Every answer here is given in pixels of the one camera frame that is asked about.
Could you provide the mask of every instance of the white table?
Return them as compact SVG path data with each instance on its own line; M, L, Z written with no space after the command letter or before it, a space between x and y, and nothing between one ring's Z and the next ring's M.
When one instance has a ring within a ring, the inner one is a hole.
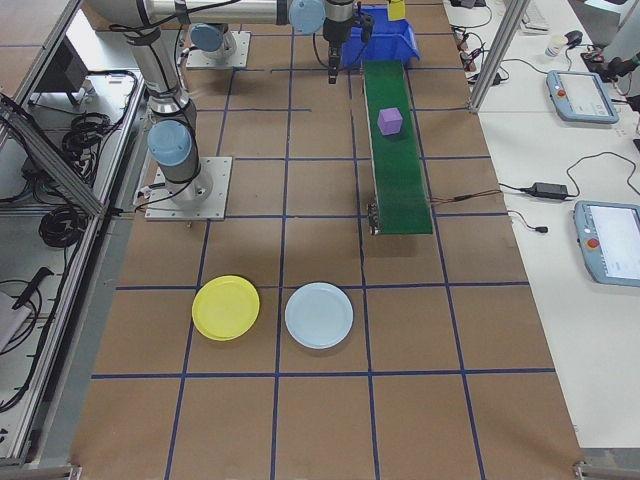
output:
M506 58L522 58L542 70L566 69L563 54L544 58L551 34L580 30L571 7L559 0L535 0L547 18L549 35L518 32ZM486 9L452 8L451 23L474 25L488 18ZM494 10L490 25L474 29L490 40L504 14L501 0L488 0ZM477 46L471 41L472 48ZM575 71L585 71L578 51L571 53ZM514 186L533 182L562 183L578 158L610 150L640 165L633 145L638 115L617 107L621 120L612 126L571 124L556 114L544 75L519 62L505 64L509 82L492 87L480 120L498 179ZM572 173L580 199L640 203L626 184L631 166L615 157L583 161ZM632 179L640 189L640 174ZM547 335L547 341L582 448L640 447L640 290L595 283L576 244L572 210L575 202L553 202L505 195L509 209L520 211L532 225L547 225L541 235L514 218L513 228Z

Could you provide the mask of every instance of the light blue plate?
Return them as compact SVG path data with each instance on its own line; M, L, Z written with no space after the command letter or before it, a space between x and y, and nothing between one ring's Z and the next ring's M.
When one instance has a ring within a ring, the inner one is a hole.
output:
M291 336L305 347L340 343L353 325L353 307L342 290L329 283L308 283L287 302L284 320Z

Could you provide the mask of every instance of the purple cube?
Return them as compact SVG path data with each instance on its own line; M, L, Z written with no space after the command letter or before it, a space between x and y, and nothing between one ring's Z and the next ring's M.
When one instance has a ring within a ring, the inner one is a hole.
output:
M394 135L402 128L402 115L396 107L383 108L378 114L378 128L383 135Z

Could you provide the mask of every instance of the white cup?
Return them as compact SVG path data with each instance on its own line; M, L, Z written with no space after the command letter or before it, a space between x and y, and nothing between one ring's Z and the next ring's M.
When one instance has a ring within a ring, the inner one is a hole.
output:
M549 45L547 45L547 49L544 51L544 54L548 57L557 57L564 47L567 44L567 37L564 35L553 35L549 40Z

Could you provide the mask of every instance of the plate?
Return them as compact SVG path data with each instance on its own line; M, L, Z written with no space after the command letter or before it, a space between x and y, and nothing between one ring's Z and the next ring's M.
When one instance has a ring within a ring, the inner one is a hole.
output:
M198 331L224 342L245 333L258 318L260 297L248 280L235 275L214 278L200 289L191 314Z
M349 334L353 307L349 297L329 283L308 283L287 302L285 324L291 336L305 347L331 348Z

